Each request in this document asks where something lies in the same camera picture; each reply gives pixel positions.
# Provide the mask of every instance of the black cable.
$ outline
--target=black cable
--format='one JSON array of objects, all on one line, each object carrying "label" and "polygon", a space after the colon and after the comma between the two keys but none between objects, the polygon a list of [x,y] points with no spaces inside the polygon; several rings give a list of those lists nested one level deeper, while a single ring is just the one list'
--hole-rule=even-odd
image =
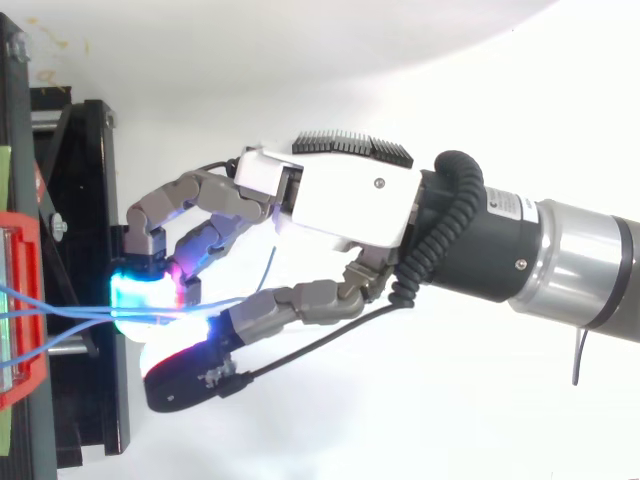
[{"label": "black cable", "polygon": [[370,320],[373,320],[374,318],[380,317],[387,313],[391,313],[394,310],[398,310],[399,308],[400,307],[396,305],[387,305],[385,307],[378,308],[373,312],[369,312],[366,315],[362,315],[361,317],[347,323],[344,327],[340,327],[337,330],[331,332],[329,335],[322,337],[321,339],[316,340],[315,342],[312,342],[309,345],[302,347],[301,349],[296,350],[295,352],[290,353],[289,355],[286,355],[279,360],[276,360],[275,362],[272,362],[262,368],[259,368],[258,370],[253,371],[251,373],[251,379],[252,380],[256,379],[266,373],[272,372],[280,367],[283,367],[293,362],[294,360],[297,360],[298,358],[306,355],[307,353],[311,353],[314,350],[317,350],[318,348],[325,346],[327,343],[332,342],[333,340],[341,337],[345,333],[350,332],[354,328],[357,328],[360,325]]},{"label": "black cable", "polygon": [[227,166],[227,162],[214,162],[208,165],[204,165],[202,167],[198,167],[196,170],[206,170],[208,172],[209,170],[213,170],[214,168],[221,168],[226,166]]},{"label": "black cable", "polygon": [[197,168],[196,170],[213,170],[214,168],[222,168],[224,167],[227,177],[235,178],[236,170],[238,169],[238,162],[240,161],[240,157],[230,158],[226,162],[213,162],[208,165],[203,165],[202,167]]},{"label": "black cable", "polygon": [[578,351],[576,352],[576,357],[573,359],[573,376],[571,379],[571,383],[574,387],[578,386],[578,382],[580,381],[580,363],[582,362],[582,352],[584,350],[584,344],[587,340],[587,333],[589,330],[585,330],[582,333],[582,340],[580,340],[580,346],[578,347]]},{"label": "black cable", "polygon": [[436,158],[435,171],[452,178],[456,193],[435,227],[396,267],[397,281],[391,286],[389,301],[399,308],[413,308],[420,284],[431,282],[438,264],[475,217],[484,192],[482,171],[466,153],[455,150],[441,153]]}]

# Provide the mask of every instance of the blue wire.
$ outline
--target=blue wire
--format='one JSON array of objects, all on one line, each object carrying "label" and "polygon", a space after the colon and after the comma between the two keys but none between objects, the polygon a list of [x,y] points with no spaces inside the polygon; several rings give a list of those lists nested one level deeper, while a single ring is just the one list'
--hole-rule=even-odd
[{"label": "blue wire", "polygon": [[[256,292],[260,291],[262,289],[262,286],[264,285],[264,282],[267,279],[267,276],[269,274],[269,270],[271,270],[271,264],[273,263],[273,258],[275,256],[276,253],[276,247],[274,246],[271,249],[271,255],[269,256],[269,261],[267,262],[267,267],[265,268],[264,274],[262,275],[262,279],[260,280],[260,283],[258,285],[258,288],[256,290]],[[14,298],[17,298],[20,301],[23,301],[25,303],[29,303],[30,305],[33,305],[34,307],[38,307],[38,309],[36,310],[25,310],[25,311],[21,311],[21,312],[9,312],[8,315],[3,315],[5,318],[13,318],[15,316],[19,316],[19,315],[15,315],[15,314],[20,314],[20,315],[27,315],[27,314],[33,314],[33,313],[43,313],[44,312],[48,312],[48,313],[53,313],[55,315],[60,315],[60,316],[66,316],[66,317],[70,317],[70,318],[87,318],[86,315],[81,315],[81,311],[77,310],[76,312],[69,312],[66,311],[68,308],[91,308],[91,307],[54,307],[53,305],[49,305],[45,302],[41,302],[40,300],[36,300],[35,298],[31,298],[28,297],[26,295],[23,295],[22,293],[13,290],[12,288],[7,287],[6,285],[0,285],[0,292],[5,293],[6,295],[10,295],[13,296]],[[244,300],[243,297],[236,297],[236,298],[232,298],[232,299],[228,299],[228,300],[222,300],[219,302],[214,302],[211,304],[207,304],[207,305],[197,305],[194,307],[187,307],[187,308],[183,308],[181,309],[182,312],[189,312],[189,311],[197,311],[197,310],[205,310],[205,309],[209,309],[215,306],[219,306],[219,305],[224,305],[226,303],[231,303],[233,301],[242,301]],[[114,311],[116,309],[112,309],[111,307],[99,307],[99,309],[109,309],[109,310],[104,310],[104,311]],[[169,310],[169,311],[175,311],[175,309],[154,309],[153,307],[149,307],[147,309],[147,313],[150,313],[151,311],[161,311],[161,310]],[[12,367],[14,365],[18,365],[19,363],[25,362],[27,360],[32,359],[33,357],[36,357],[38,355],[40,355],[41,353],[46,352],[47,350],[49,350],[52,347],[55,347],[58,343],[60,343],[61,341],[65,340],[66,338],[69,338],[71,335],[75,335],[78,332],[81,332],[83,330],[86,330],[87,328],[91,328],[95,325],[99,325],[101,323],[107,323],[107,322],[113,322],[115,320],[124,320],[124,321],[128,321],[128,322],[139,322],[139,323],[150,323],[150,324],[157,324],[158,323],[158,319],[155,317],[144,317],[144,316],[127,316],[127,317],[113,317],[111,315],[100,315],[100,314],[94,314],[91,315],[90,317],[88,317],[89,320],[87,320],[86,322],[83,322],[79,325],[76,325],[72,328],[70,328],[69,330],[66,330],[65,332],[61,333],[60,335],[58,335],[57,337],[54,337],[50,340],[48,340],[46,343],[44,343],[43,345],[39,346],[38,348],[35,348],[33,350],[31,350],[30,352],[27,352],[23,355],[20,355],[16,358],[12,358],[11,360],[8,360],[6,362],[0,362],[0,370],[7,368],[7,367]]]},{"label": "blue wire", "polygon": [[[76,325],[75,327],[71,327],[69,330],[65,330],[63,333],[61,333],[57,337],[52,338],[45,344],[39,346],[38,348],[34,348],[33,350],[25,353],[24,355],[20,355],[19,357],[12,358],[11,360],[7,360],[6,362],[0,362],[0,370],[7,367],[13,367],[14,365],[17,365],[19,363],[26,362],[27,360],[31,360],[33,357],[36,357],[41,353],[46,352],[50,348],[55,347],[58,343],[60,343],[66,338],[69,338],[71,335],[75,335],[76,333],[81,332],[82,330],[86,330],[87,328],[91,328],[101,323],[112,322],[113,320],[114,320],[113,317],[109,317],[109,319],[95,318],[92,320],[87,320],[86,322]],[[139,319],[131,320],[131,321],[140,322],[140,323],[156,323],[156,322],[145,322]]]},{"label": "blue wire", "polygon": [[262,278],[260,279],[260,283],[258,284],[258,288],[256,288],[256,293],[262,290],[264,286],[264,282],[267,280],[267,275],[269,275],[269,270],[271,270],[271,264],[273,263],[273,257],[276,256],[276,246],[274,245],[271,249],[271,255],[269,255],[269,261],[267,262],[267,268],[264,269],[264,273],[262,274]]},{"label": "blue wire", "polygon": [[[12,290],[10,288],[0,288],[0,292],[5,292],[7,295],[13,295],[13,292],[15,292],[15,290]],[[187,308],[158,308],[158,309],[155,309],[153,307],[57,307],[57,308],[62,308],[64,309],[65,312],[69,312],[69,311],[85,312],[83,315],[80,315],[79,317],[75,315],[73,317],[70,317],[68,313],[65,313],[64,315],[62,315],[67,318],[83,318],[83,319],[96,318],[96,315],[92,315],[92,314],[98,313],[98,312],[132,313],[132,314],[146,313],[148,315],[156,315],[160,317],[177,318],[175,315],[171,315],[171,313],[173,314],[192,313],[194,311],[199,311],[199,310],[209,310],[211,308],[227,305],[229,303],[241,302],[245,298],[246,297],[232,297],[232,298],[227,298],[225,300],[219,300],[213,303],[195,305],[193,307],[187,307]],[[25,315],[40,315],[42,313],[52,313],[52,312],[48,311],[48,309],[16,310],[15,312],[5,312],[5,313],[0,312],[0,320],[3,318],[16,318],[16,317],[22,317]],[[114,317],[112,315],[106,315],[106,317],[109,317],[112,320],[125,321],[125,322],[129,318],[143,318],[143,319],[147,318],[143,315],[126,315],[123,317]]]}]

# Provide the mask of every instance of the black metal frame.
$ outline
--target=black metal frame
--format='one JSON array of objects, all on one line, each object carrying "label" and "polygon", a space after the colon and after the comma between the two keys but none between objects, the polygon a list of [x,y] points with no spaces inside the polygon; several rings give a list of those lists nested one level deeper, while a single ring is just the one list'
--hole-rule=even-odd
[{"label": "black metal frame", "polygon": [[[45,292],[56,304],[107,305],[107,275],[118,250],[111,234],[118,220],[111,109],[99,100],[58,108],[56,130],[33,134],[50,197],[39,205]],[[59,243],[49,225],[56,212],[69,228]],[[49,333],[72,324],[56,318]],[[129,444],[124,336],[104,324],[84,341],[87,355],[50,359],[58,468],[82,465],[81,446],[103,444],[105,454],[117,455]]]},{"label": "black metal frame", "polygon": [[[5,48],[19,29],[0,14],[0,145],[11,145],[9,206],[40,216],[45,296],[58,305],[108,304],[107,272],[119,245],[110,108],[99,100],[70,103],[70,88],[29,91],[27,64]],[[31,111],[61,110],[57,128],[32,132]],[[36,201],[34,154],[46,191]],[[69,225],[61,242],[50,218]],[[55,335],[73,322],[48,316]],[[81,446],[107,455],[129,444],[124,336],[112,324],[84,337],[86,354],[51,357],[50,378],[13,407],[10,456],[0,478],[53,480],[56,467],[82,465]]]},{"label": "black metal frame", "polygon": [[[9,55],[7,44],[20,30],[0,13],[0,145],[11,146],[11,210],[38,217],[27,65]],[[47,378],[12,407],[11,450],[0,457],[0,478],[54,480],[55,438],[51,382]]]}]

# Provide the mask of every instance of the silver cylindrical motor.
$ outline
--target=silver cylindrical motor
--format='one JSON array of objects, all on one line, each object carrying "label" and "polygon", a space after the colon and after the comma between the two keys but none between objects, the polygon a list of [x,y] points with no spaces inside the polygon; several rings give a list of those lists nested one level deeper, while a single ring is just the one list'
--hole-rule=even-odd
[{"label": "silver cylindrical motor", "polygon": [[514,310],[640,342],[640,224],[553,200]]}]

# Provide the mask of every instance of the blue light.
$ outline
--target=blue light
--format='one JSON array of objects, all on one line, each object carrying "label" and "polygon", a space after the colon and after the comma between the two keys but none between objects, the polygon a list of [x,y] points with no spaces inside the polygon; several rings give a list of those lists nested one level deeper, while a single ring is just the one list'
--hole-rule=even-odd
[{"label": "blue light", "polygon": [[[140,308],[179,307],[176,284],[171,275],[165,273],[159,280],[143,281],[128,277],[122,272],[116,272],[111,276],[111,306]],[[127,314],[113,314],[124,317]],[[116,327],[128,338],[135,342],[147,342],[155,330],[163,327],[158,325],[145,325],[140,323],[116,320]]]}]

